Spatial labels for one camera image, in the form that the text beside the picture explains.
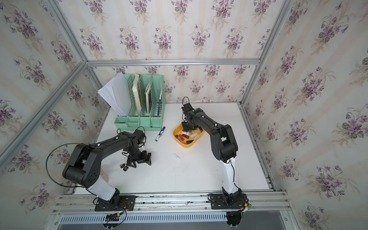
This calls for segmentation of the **yellow plastic storage box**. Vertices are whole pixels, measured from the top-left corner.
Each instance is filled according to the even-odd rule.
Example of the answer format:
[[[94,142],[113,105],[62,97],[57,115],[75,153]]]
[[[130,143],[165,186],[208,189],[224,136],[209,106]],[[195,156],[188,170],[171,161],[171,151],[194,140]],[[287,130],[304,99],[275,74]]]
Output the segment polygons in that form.
[[[190,138],[190,136],[187,136],[187,135],[183,135],[182,134],[182,132],[188,132],[189,134],[190,134],[190,136],[192,135],[192,134],[194,134],[194,133],[197,133],[198,134],[198,136],[196,136],[195,138]],[[203,130],[203,129],[201,129],[201,128],[196,128],[196,129],[194,129],[194,130],[191,130],[191,131],[183,131],[183,128],[182,128],[182,124],[180,124],[178,127],[176,127],[175,129],[174,129],[174,131],[173,131],[173,138],[174,138],[174,140],[178,143],[178,144],[180,144],[182,147],[184,147],[184,148],[189,148],[189,147],[191,147],[191,146],[193,146],[199,139],[200,139],[200,137],[203,135],[205,133],[205,131]],[[185,138],[185,140],[184,141],[178,141],[177,139],[176,139],[176,136],[179,136],[179,135],[182,135],[184,138]],[[189,141],[189,140],[194,140],[192,143],[190,143],[190,144],[186,144],[186,142],[187,141]]]

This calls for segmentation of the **small black usb pair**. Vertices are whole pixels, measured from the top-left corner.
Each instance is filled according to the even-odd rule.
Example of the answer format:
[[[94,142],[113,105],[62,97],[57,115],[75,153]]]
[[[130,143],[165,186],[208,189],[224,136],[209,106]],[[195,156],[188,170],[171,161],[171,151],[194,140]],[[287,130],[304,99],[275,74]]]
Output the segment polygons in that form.
[[[129,167],[128,167],[128,166],[126,166],[125,164],[121,164],[121,165],[120,165],[120,168],[121,168],[123,171],[125,171],[125,172],[129,169]]]

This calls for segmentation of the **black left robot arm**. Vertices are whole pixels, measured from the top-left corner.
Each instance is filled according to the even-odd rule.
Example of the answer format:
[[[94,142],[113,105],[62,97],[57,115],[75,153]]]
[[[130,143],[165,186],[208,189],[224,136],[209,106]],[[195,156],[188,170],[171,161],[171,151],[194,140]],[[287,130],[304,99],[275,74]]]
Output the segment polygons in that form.
[[[63,170],[63,178],[82,186],[99,199],[117,204],[120,191],[101,176],[102,161],[119,152],[128,153],[133,164],[151,163],[151,154],[141,150],[146,140],[145,132],[121,131],[116,136],[94,144],[77,144]]]

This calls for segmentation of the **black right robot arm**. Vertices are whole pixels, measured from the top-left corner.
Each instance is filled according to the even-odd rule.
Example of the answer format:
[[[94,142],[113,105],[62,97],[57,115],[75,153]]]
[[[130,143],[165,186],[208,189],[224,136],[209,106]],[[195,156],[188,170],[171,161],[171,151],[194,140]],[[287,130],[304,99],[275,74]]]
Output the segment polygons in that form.
[[[242,190],[238,186],[235,171],[238,145],[231,126],[214,121],[202,109],[194,109],[190,103],[184,103],[182,111],[183,131],[190,132],[198,128],[206,131],[210,136],[212,153],[221,162],[223,169],[223,201],[227,206],[240,201]]]

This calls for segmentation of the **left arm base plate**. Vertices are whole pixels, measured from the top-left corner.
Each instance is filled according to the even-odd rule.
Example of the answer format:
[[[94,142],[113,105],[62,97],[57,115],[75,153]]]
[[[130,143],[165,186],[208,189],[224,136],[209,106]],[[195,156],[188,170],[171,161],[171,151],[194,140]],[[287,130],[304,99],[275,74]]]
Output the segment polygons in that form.
[[[134,209],[136,196],[134,195],[120,195],[119,197],[113,197],[110,201],[105,201],[98,198],[95,202],[94,210],[96,212],[103,211],[132,211]]]

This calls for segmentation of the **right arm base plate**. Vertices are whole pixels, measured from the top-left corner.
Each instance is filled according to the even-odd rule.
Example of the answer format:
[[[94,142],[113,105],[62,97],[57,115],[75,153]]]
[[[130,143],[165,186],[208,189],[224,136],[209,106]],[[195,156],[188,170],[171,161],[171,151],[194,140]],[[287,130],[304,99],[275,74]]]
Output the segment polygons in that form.
[[[249,206],[249,199],[246,194],[236,192],[233,194],[214,194],[207,195],[211,209],[246,209]]]

